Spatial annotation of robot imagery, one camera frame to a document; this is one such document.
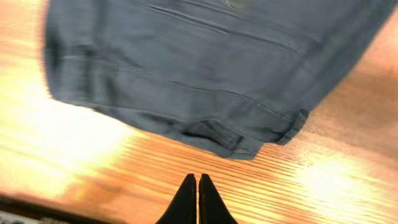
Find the wooden surface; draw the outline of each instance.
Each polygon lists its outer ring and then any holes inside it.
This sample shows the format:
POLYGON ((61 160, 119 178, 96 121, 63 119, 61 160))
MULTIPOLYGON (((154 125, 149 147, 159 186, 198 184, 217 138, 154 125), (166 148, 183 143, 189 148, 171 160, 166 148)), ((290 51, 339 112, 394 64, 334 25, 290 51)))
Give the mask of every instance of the wooden surface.
POLYGON ((229 161, 51 100, 44 5, 0 1, 0 194, 145 224, 207 173, 240 223, 398 223, 398 13, 292 142, 229 161))

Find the folded cloth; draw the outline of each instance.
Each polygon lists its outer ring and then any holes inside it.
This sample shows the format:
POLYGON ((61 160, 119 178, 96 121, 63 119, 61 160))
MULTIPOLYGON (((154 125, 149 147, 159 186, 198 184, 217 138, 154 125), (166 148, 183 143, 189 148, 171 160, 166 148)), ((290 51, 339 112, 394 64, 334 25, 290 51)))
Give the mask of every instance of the folded cloth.
POLYGON ((56 100, 221 157, 285 144, 396 0, 51 0, 56 100))

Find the gray shorts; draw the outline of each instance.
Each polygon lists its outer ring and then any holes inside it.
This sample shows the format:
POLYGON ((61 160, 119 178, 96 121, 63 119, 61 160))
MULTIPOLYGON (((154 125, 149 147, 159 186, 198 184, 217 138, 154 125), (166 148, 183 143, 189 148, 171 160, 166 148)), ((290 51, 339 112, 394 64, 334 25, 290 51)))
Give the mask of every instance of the gray shorts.
POLYGON ((53 97, 253 159, 287 143, 396 0, 51 0, 53 97))

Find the black pointed object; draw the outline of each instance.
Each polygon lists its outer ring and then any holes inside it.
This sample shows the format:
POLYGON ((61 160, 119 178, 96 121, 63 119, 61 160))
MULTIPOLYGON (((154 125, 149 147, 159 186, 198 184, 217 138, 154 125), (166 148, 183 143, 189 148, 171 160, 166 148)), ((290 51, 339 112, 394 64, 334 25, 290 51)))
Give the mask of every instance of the black pointed object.
POLYGON ((199 182, 199 223, 237 224, 207 174, 202 174, 199 182))
POLYGON ((156 224, 194 224, 197 222, 197 183, 188 174, 166 212, 156 224))

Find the gray fabric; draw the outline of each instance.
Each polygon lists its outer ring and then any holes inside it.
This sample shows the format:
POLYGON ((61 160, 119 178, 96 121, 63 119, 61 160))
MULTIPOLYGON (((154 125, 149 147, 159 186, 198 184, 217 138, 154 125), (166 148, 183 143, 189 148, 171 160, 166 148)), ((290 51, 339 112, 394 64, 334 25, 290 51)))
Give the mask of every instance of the gray fabric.
POLYGON ((52 0, 53 97, 253 159, 287 143, 396 0, 52 0))

